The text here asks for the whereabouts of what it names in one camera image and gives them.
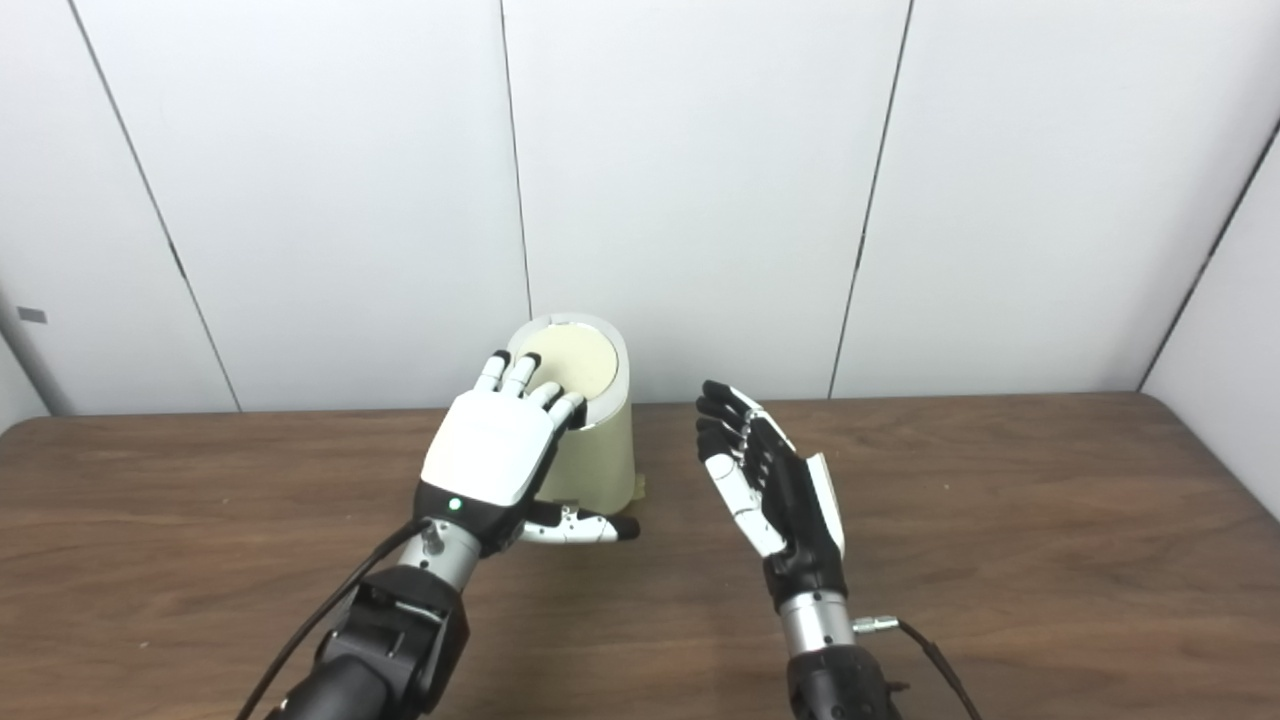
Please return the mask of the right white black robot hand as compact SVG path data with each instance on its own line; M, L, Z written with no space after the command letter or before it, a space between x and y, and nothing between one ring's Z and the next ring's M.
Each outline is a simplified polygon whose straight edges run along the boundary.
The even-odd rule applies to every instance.
M695 402L698 459L762 557L776 609L796 596L847 596L845 534L823 454L800 455L754 398L704 380Z

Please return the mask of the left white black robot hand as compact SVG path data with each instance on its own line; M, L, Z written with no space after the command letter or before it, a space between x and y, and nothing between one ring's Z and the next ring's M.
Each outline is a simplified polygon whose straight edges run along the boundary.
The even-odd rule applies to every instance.
M585 423L585 397L548 380L532 386L539 354L497 350L471 389L457 396L424 459L413 519L444 521L488 559L525 538L535 543L635 541L634 518L539 501L568 430Z

